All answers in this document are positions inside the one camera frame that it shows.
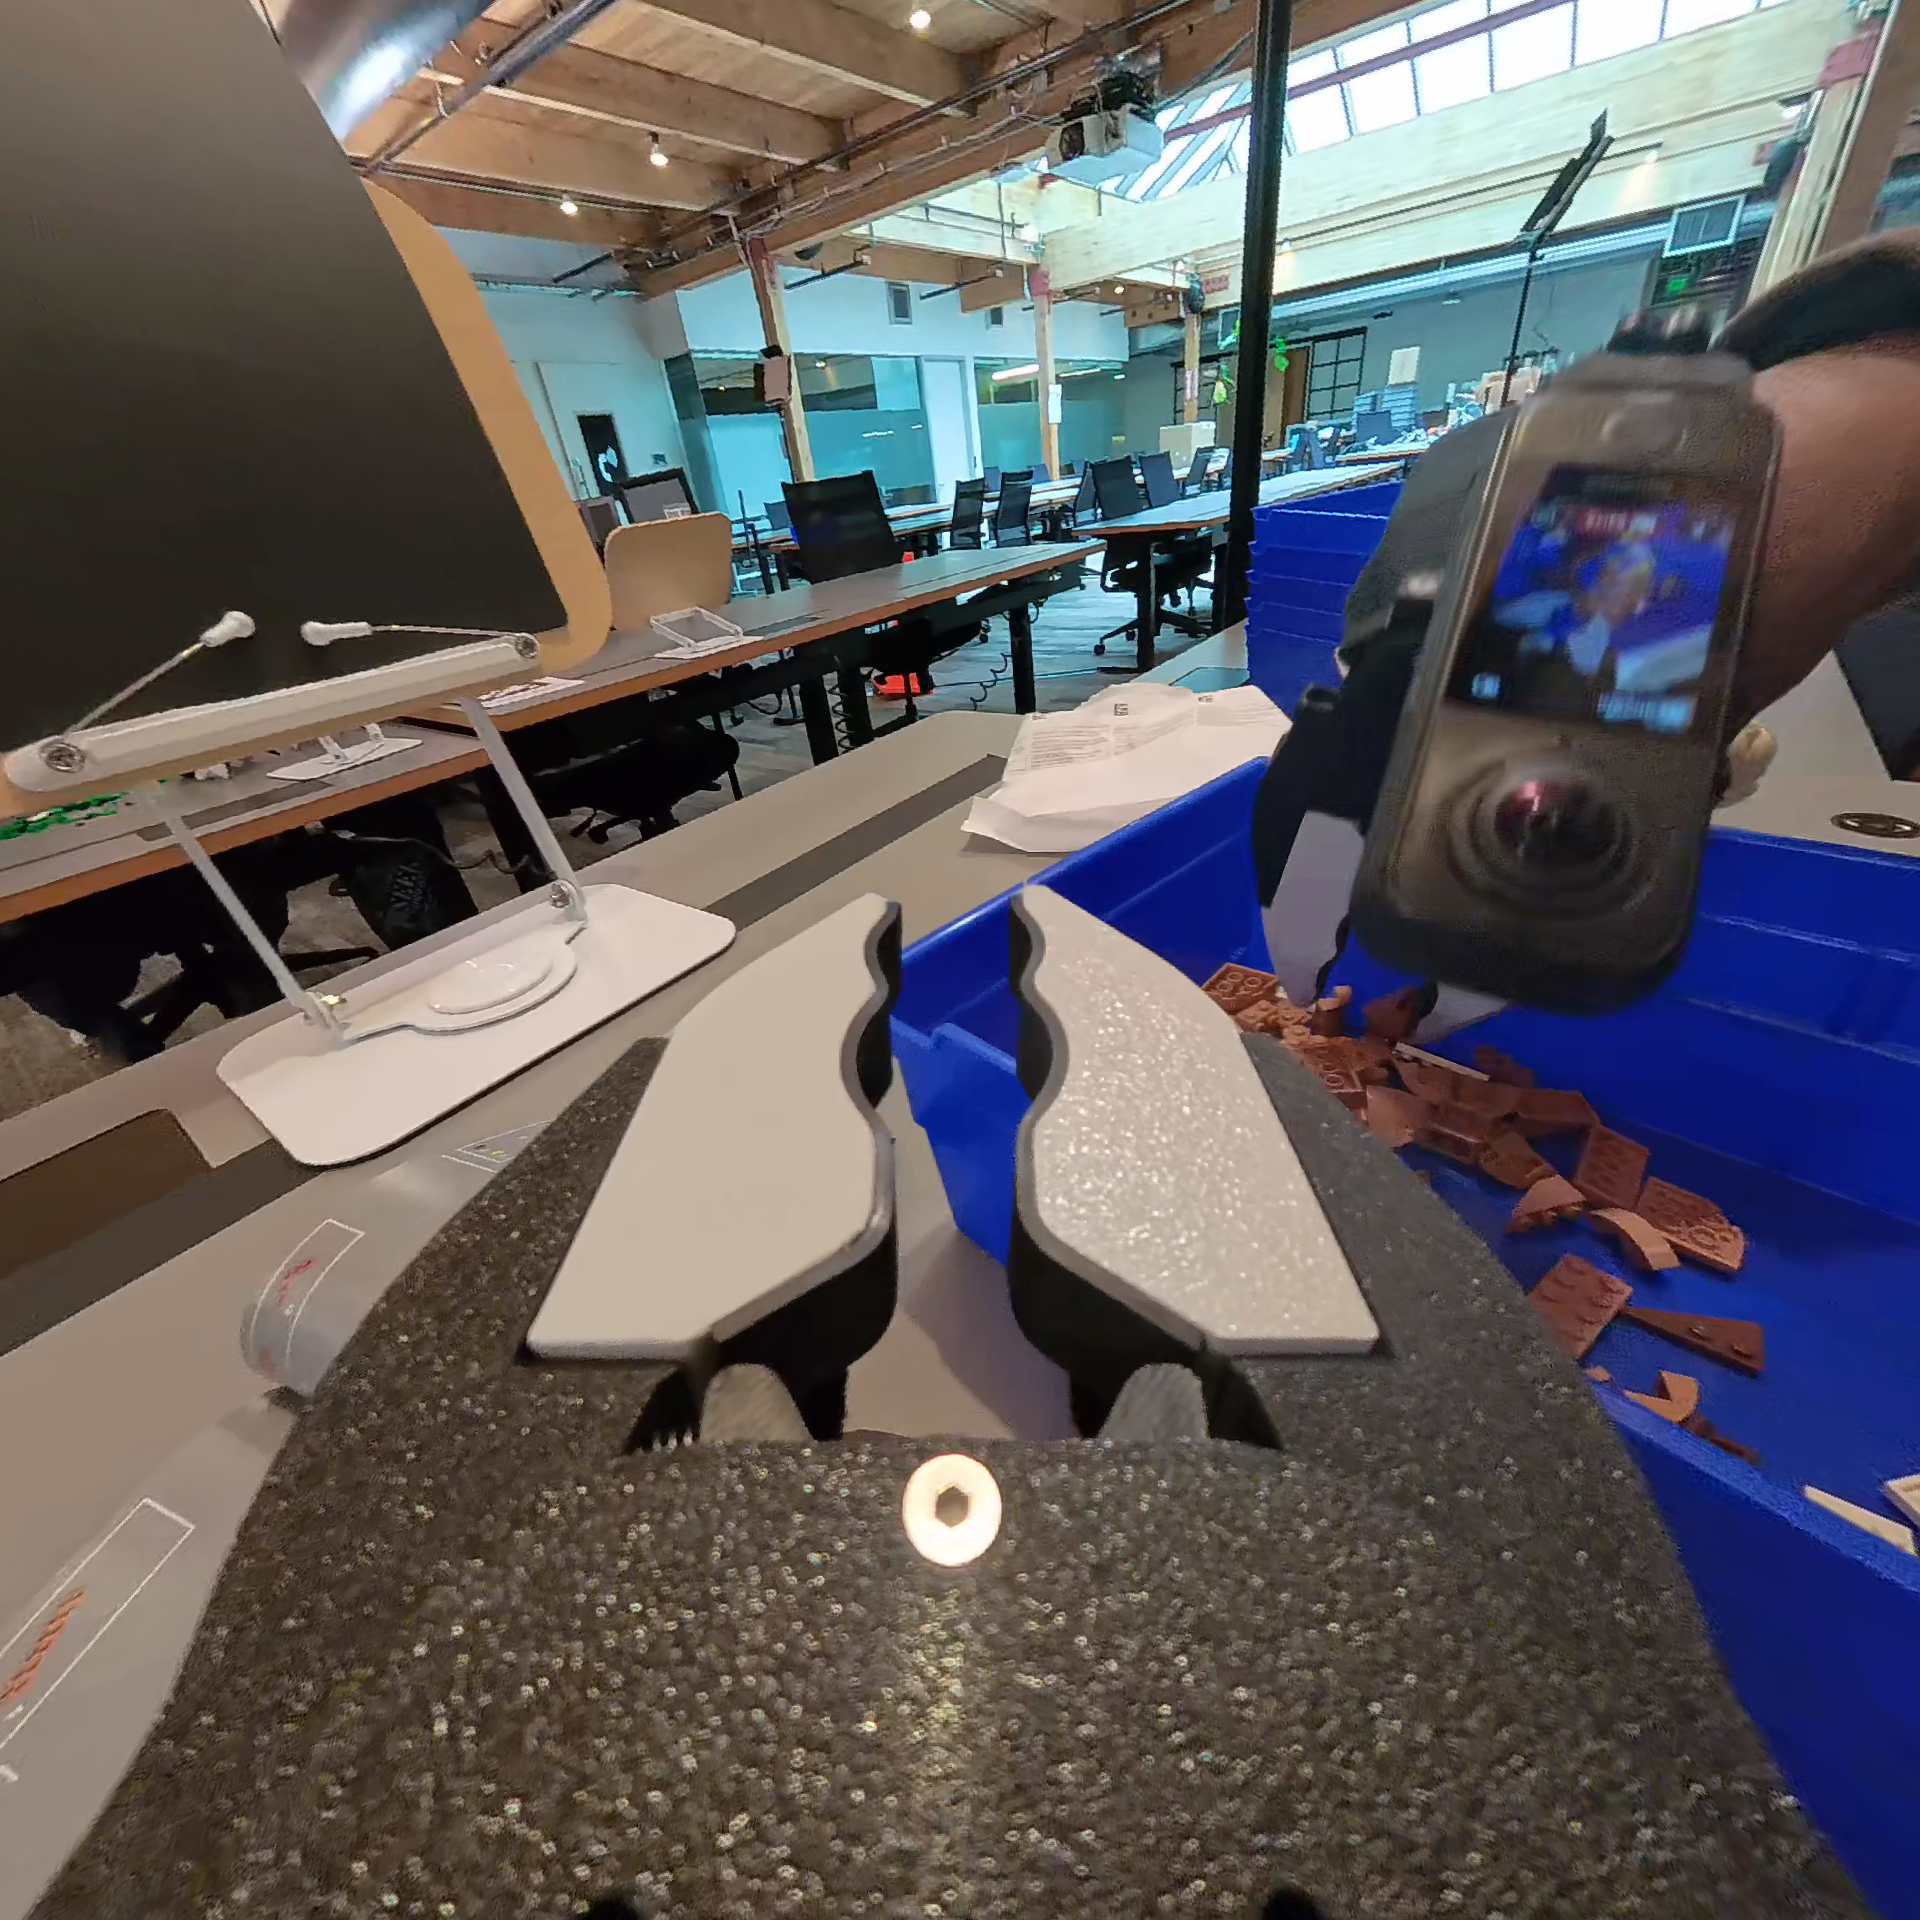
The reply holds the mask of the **black flat panel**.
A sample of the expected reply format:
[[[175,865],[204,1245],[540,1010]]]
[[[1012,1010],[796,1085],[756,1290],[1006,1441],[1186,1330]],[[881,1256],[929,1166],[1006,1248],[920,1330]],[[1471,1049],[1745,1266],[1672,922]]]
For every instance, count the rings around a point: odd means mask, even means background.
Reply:
[[[4,750],[562,632],[509,468],[252,5],[4,5]]]

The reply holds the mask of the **person's right forearm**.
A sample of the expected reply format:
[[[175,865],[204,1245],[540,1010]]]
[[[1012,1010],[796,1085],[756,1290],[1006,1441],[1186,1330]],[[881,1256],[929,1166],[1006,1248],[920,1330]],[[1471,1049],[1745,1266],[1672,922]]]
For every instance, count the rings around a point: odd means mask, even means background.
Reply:
[[[1877,230],[1749,301],[1719,349],[1753,373],[1918,332],[1918,229]]]

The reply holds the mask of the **cream lego wedge piece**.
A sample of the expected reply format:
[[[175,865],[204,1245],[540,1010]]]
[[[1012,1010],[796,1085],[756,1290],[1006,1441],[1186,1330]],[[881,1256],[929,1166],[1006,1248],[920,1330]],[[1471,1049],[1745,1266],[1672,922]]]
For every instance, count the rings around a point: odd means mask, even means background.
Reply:
[[[1812,1484],[1801,1487],[1804,1496],[1817,1503],[1818,1509],[1829,1511],[1837,1519],[1845,1519],[1861,1530],[1872,1534],[1873,1538],[1890,1544],[1894,1551],[1903,1551],[1909,1557],[1918,1554],[1912,1526],[1903,1519],[1892,1519],[1877,1509],[1856,1503],[1829,1489],[1821,1489]]]

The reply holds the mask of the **blue plastic bin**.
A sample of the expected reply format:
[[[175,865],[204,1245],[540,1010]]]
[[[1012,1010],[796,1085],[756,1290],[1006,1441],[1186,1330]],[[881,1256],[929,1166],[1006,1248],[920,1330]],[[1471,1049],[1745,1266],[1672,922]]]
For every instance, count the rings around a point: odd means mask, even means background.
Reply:
[[[1250,759],[1040,881],[1193,981],[1268,957],[1250,860]],[[1015,1206],[1010,895],[906,945],[895,1057],[951,1216],[994,1258]],[[1729,1282],[1669,1274],[1669,1309],[1744,1317],[1765,1374],[1708,1360],[1726,1454],[1594,1388],[1663,1513],[1734,1690],[1812,1821],[1882,1914],[1914,1914],[1914,1558],[1804,1484],[1892,1517],[1914,1473],[1914,857],[1717,828],[1682,966],[1609,1017],[1493,1014],[1424,1041],[1501,1049],[1582,1092],[1649,1176],[1744,1234]]]

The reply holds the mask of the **white paper sheets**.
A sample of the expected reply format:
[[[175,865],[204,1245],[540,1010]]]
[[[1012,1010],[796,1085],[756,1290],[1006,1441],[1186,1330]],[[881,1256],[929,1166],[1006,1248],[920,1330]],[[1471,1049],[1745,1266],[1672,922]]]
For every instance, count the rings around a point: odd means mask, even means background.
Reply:
[[[1134,680],[1070,710],[1026,716],[1001,782],[974,798],[965,829],[1022,855],[1068,855],[1245,760],[1268,760],[1289,727],[1248,684]]]

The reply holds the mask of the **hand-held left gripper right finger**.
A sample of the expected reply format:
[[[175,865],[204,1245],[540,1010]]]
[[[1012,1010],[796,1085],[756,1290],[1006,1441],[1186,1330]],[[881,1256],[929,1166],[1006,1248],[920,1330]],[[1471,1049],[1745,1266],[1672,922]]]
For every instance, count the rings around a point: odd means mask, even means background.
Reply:
[[[1186,1351],[1370,1352],[1381,1327],[1241,1030],[1046,884],[1008,910],[1010,1269],[1077,1279]]]

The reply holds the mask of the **stack of blue bins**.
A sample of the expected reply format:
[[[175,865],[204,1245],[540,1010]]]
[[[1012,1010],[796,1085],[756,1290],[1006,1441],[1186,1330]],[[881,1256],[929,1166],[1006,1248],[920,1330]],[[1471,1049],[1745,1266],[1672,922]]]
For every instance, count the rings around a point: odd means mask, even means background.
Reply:
[[[1245,674],[1284,716],[1337,684],[1348,592],[1401,496],[1401,476],[1255,506],[1245,588]]]

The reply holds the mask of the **white metal tablet stand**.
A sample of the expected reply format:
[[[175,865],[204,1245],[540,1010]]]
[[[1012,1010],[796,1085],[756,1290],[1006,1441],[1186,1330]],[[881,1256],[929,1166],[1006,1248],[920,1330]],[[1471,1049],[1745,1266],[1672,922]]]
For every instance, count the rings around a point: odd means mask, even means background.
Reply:
[[[220,614],[199,638],[80,720],[4,750],[4,785],[14,799],[24,799],[120,784],[160,817],[289,1006],[287,1017],[226,1049],[220,1079],[293,1161],[306,1168],[367,1161],[502,1087],[733,944],[736,926],[726,916],[618,881],[586,881],[570,868],[479,703],[485,688],[504,680],[516,664],[540,660],[540,638],[528,631],[306,620],[298,632],[312,649],[392,636],[432,638],[439,649],[223,702],[127,716],[127,705],[165,676],[249,639],[254,631],[255,621],[244,610]],[[463,717],[476,721],[492,769],[532,832],[550,881],[504,918],[401,961],[365,988],[309,990],[213,863],[168,776],[240,750],[391,716],[423,696],[454,696]]]

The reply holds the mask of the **person's right hand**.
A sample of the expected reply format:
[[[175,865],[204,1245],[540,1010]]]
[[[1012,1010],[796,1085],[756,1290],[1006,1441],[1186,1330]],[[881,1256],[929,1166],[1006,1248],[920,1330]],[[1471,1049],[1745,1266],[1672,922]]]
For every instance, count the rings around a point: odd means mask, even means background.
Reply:
[[[1782,698],[1857,620],[1906,594],[1918,552],[1918,336],[1797,357],[1754,376],[1782,447],[1729,728]]]

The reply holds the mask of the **white ceiling projector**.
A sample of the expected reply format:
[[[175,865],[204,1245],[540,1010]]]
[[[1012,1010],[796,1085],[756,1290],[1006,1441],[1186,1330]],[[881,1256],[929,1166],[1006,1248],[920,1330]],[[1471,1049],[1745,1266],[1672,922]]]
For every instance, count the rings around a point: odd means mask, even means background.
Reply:
[[[1046,133],[1050,175],[1101,185],[1136,175],[1161,159],[1162,127],[1152,97],[1127,87],[1103,87],[1074,97]]]

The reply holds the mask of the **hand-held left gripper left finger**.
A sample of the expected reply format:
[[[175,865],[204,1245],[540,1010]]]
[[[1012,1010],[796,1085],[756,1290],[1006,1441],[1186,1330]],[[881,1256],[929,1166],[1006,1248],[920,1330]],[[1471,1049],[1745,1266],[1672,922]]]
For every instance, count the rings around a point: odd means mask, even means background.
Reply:
[[[855,901],[666,1037],[528,1326],[536,1358],[693,1358],[890,1262],[901,906]]]

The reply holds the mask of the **black light stand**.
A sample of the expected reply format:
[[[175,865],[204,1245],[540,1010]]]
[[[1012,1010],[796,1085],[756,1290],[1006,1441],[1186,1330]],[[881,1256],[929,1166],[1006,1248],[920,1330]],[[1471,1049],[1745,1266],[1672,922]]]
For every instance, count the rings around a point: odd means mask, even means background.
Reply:
[[[1501,369],[1501,386],[1498,386],[1498,397],[1496,397],[1498,406],[1505,406],[1511,394],[1513,394],[1513,386],[1514,386],[1514,376],[1517,376],[1517,368],[1519,368],[1519,336],[1521,336],[1521,326],[1524,326],[1524,317],[1527,317],[1527,309],[1529,309],[1530,280],[1533,280],[1540,254],[1544,250],[1548,242],[1551,240],[1556,225],[1568,217],[1568,210],[1570,210],[1572,200],[1577,198],[1577,192],[1582,190],[1582,185],[1586,181],[1592,177],[1592,172],[1597,168],[1600,159],[1612,150],[1612,145],[1614,145],[1614,136],[1612,136],[1612,130],[1609,130],[1609,111],[1601,109],[1591,121],[1591,130],[1589,130],[1589,138],[1586,138],[1583,149],[1574,157],[1562,162],[1562,167],[1548,182],[1548,190],[1535,200],[1535,205],[1530,207],[1530,213],[1527,215],[1527,220],[1524,220],[1524,224],[1517,233],[1514,245],[1519,248],[1524,248],[1524,266],[1521,266],[1521,282],[1519,282],[1519,301],[1517,301],[1514,319],[1513,319],[1513,326],[1511,326],[1513,332],[1511,332],[1511,337],[1508,337],[1504,369]]]

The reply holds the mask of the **pile of brown lego pieces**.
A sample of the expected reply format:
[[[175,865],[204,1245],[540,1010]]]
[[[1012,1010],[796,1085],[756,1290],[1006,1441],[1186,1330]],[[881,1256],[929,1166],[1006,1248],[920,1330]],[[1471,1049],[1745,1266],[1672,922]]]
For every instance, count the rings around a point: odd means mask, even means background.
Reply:
[[[1477,1046],[1468,1065],[1421,1052],[1413,988],[1366,1000],[1358,1024],[1350,988],[1296,1000],[1272,973],[1228,964],[1201,992],[1241,1033],[1277,1039],[1388,1150],[1448,1161],[1508,1193],[1505,1236],[1582,1224],[1606,1240],[1616,1264],[1559,1254],[1527,1288],[1566,1356],[1586,1362],[1609,1327],[1638,1327],[1761,1375],[1758,1324],[1631,1304],[1633,1277],[1682,1264],[1734,1277],[1745,1240],[1709,1198],[1652,1176],[1646,1144],[1605,1124],[1582,1092],[1540,1085],[1498,1046]]]

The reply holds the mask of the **long wooden office desk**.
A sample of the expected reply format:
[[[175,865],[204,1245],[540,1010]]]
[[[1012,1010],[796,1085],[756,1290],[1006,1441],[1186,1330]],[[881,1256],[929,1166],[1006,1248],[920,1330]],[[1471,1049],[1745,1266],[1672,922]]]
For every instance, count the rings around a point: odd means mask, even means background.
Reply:
[[[1410,454],[1383,453],[1324,470],[1265,477],[1258,510],[1335,510],[1366,505],[1396,484]],[[1108,676],[1142,674],[1161,663],[1161,632],[1178,644],[1228,631],[1245,610],[1250,552],[1233,545],[1228,489],[1142,502],[1132,512],[1094,506],[1074,530],[1092,544],[1098,589],[1125,601],[1125,620],[1092,639],[1094,666]]]
[[[765,684],[812,686],[840,664],[853,664],[855,642],[865,631],[895,628],[929,608],[948,606],[974,620],[1006,608],[1020,614],[1015,684],[1022,710],[1029,713],[1032,646],[1026,612],[1044,594],[1057,592],[1068,568],[1094,551],[1094,540],[943,551],[836,582],[756,594],[729,612],[742,628],[742,639],[726,650],[689,660],[663,660],[661,639],[646,631],[614,631],[582,663],[546,666],[546,674],[564,686],[532,703],[508,708],[496,717],[496,727],[514,740],[516,734],[558,717],[684,686],[693,686],[685,708],[726,710],[756,698]],[[420,743],[316,784],[287,784],[249,767],[213,801],[190,807],[188,823],[208,852],[223,852],[465,776],[487,760],[485,745],[449,703],[432,703],[425,716],[401,716],[400,730],[420,734]],[[185,852],[140,807],[104,820],[28,834],[4,842],[1,921],[70,904],[182,863]]]

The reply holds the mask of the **tan plywood chair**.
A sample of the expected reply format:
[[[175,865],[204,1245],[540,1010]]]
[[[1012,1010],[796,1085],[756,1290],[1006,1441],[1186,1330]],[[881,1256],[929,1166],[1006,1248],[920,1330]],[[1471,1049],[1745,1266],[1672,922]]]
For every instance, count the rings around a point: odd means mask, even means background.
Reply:
[[[602,545],[612,631],[638,632],[685,608],[722,612],[733,582],[730,540],[719,512],[616,526]]]

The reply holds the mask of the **tan wooden board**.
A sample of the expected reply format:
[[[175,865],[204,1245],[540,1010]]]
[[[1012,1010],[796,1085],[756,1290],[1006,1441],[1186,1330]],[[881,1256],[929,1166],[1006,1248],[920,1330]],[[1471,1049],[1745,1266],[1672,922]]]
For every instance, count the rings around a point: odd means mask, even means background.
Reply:
[[[448,240],[392,192],[376,182],[364,186],[432,317],[558,589],[564,621],[542,631],[536,639],[544,670],[567,674],[597,656],[612,631],[606,566],[465,264]]]

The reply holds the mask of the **black vertical pole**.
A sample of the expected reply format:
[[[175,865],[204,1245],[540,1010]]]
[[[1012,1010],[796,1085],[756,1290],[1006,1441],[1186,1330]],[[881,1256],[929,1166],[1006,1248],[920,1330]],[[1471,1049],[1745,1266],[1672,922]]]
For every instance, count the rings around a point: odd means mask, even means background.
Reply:
[[[1279,240],[1279,175],[1293,1],[1258,1],[1250,162],[1241,220],[1237,369],[1232,389],[1229,514],[1214,566],[1214,631],[1245,620],[1255,510],[1263,456],[1263,386]]]

